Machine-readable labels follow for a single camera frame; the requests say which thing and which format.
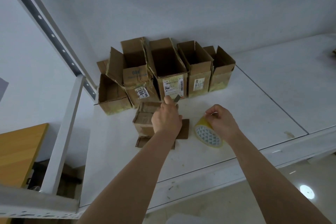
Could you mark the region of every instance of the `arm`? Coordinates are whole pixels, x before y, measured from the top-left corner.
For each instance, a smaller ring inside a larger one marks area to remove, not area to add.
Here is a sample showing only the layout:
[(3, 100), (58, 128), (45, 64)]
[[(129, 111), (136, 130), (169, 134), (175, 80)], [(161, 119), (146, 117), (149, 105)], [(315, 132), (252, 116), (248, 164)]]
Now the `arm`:
[(152, 123), (154, 136), (104, 188), (78, 224), (142, 223), (162, 165), (182, 127), (182, 116), (169, 96)]
[(227, 109), (214, 105), (205, 118), (232, 147), (266, 223), (331, 223), (245, 137)]

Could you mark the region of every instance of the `white tabletop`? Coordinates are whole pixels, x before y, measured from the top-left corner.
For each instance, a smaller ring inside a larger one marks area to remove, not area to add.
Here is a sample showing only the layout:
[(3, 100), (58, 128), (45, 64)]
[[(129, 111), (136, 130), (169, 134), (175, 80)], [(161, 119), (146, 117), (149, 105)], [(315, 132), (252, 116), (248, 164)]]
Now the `white tabletop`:
[(336, 125), (336, 34), (233, 55), (237, 65), (309, 133)]
[[(258, 149), (279, 144), (306, 133), (237, 67), (229, 86), (179, 101), (179, 113), (190, 119), (189, 138), (177, 140), (162, 167), (158, 182), (235, 157), (231, 148), (211, 148), (196, 139), (192, 129), (204, 111), (218, 103), (229, 109), (245, 135)], [(107, 116), (95, 106), (80, 206), (90, 204), (140, 150), (132, 124), (135, 110)]]

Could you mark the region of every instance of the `tape roll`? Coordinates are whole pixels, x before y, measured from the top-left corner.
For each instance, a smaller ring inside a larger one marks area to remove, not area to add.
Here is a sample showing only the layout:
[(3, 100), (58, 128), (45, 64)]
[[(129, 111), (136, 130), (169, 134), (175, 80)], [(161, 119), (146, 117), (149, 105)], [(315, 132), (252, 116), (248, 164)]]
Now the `tape roll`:
[(194, 132), (197, 139), (210, 147), (219, 148), (223, 145), (221, 138), (203, 116), (194, 126)]

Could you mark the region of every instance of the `forearm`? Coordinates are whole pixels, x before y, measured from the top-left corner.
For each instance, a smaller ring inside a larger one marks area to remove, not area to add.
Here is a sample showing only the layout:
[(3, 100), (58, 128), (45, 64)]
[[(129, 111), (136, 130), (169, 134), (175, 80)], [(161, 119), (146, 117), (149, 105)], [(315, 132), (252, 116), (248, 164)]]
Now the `forearm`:
[(79, 223), (142, 223), (174, 140), (169, 132), (155, 133), (93, 201)]
[(228, 141), (266, 223), (330, 223), (243, 135)]

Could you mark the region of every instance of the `tile floor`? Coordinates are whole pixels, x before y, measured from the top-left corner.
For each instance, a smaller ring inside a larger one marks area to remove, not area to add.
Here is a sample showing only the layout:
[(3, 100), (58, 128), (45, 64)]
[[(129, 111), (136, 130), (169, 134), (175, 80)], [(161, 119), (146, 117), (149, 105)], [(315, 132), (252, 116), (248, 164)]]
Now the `tile floor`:
[[(336, 155), (316, 161), (301, 161), (280, 169), (297, 188), (312, 189), (307, 197), (333, 223), (336, 223)], [(175, 214), (188, 214), (212, 219), (214, 223), (265, 223), (253, 193), (242, 181), (219, 190), (194, 197), (146, 215), (143, 224), (164, 224)]]

